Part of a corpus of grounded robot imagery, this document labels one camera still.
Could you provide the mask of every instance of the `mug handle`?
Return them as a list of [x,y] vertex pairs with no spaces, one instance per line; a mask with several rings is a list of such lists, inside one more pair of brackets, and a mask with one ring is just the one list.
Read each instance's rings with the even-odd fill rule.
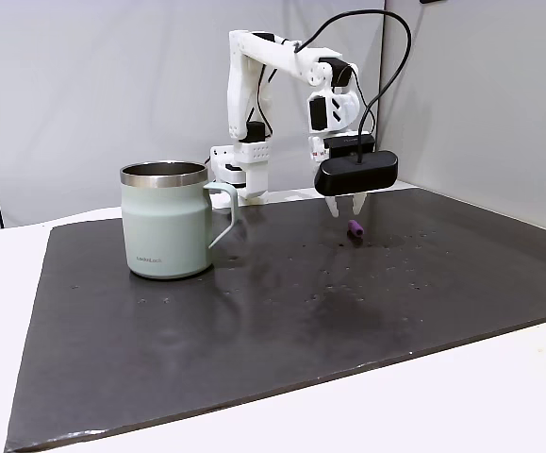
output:
[[206,184],[204,186],[204,189],[209,190],[209,191],[212,190],[212,189],[223,191],[223,192],[228,193],[230,195],[230,197],[231,197],[231,225],[229,225],[226,228],[225,231],[220,233],[218,235],[218,237],[214,241],[212,241],[212,243],[208,247],[208,248],[212,248],[237,223],[237,209],[239,208],[239,200],[237,198],[237,189],[235,189],[230,184],[226,184],[226,183],[223,183],[223,182],[208,182],[208,184]]

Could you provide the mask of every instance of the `gray wall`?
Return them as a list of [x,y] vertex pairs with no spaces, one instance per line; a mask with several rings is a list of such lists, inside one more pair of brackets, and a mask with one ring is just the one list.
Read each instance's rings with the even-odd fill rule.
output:
[[[388,0],[414,28],[380,107],[400,178],[546,227],[546,1]],[[404,50],[387,21],[383,73]]]
[[[0,201],[5,225],[119,205],[118,169],[206,159],[230,143],[228,31],[305,39],[330,16],[383,0],[0,0]],[[382,21],[346,19],[317,40],[378,87]],[[306,98],[273,81],[271,189],[312,186]]]

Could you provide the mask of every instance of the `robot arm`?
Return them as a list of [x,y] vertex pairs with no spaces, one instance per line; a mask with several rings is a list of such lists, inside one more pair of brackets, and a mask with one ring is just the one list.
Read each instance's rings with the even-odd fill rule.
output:
[[[272,33],[231,31],[229,42],[227,103],[233,144],[210,150],[217,180],[235,185],[245,199],[268,190],[272,131],[266,120],[270,105],[265,94],[268,83],[262,78],[265,66],[316,89],[307,99],[308,142],[315,171],[320,171],[321,163],[329,158],[354,152],[356,132],[348,129],[360,108],[355,84],[358,70],[354,64],[342,61],[341,54],[327,48],[304,48],[296,53],[299,42]],[[373,147],[374,140],[367,135],[363,149],[373,151]],[[335,197],[326,200],[332,214],[337,216]],[[355,213],[364,201],[362,194],[355,197]]]

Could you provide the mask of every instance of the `stainless steel rim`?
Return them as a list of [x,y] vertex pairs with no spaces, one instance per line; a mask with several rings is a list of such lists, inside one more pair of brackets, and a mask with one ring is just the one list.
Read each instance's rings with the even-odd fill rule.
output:
[[125,186],[150,189],[189,186],[207,181],[207,167],[180,160],[133,163],[120,170],[120,180]]

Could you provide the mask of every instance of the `white table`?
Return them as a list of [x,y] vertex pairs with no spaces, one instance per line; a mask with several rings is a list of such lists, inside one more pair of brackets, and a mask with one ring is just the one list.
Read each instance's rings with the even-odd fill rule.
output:
[[[391,190],[409,186],[397,183]],[[267,202],[317,196],[272,193]],[[52,227],[95,210],[0,230],[0,453]],[[546,451],[546,324],[61,453]]]

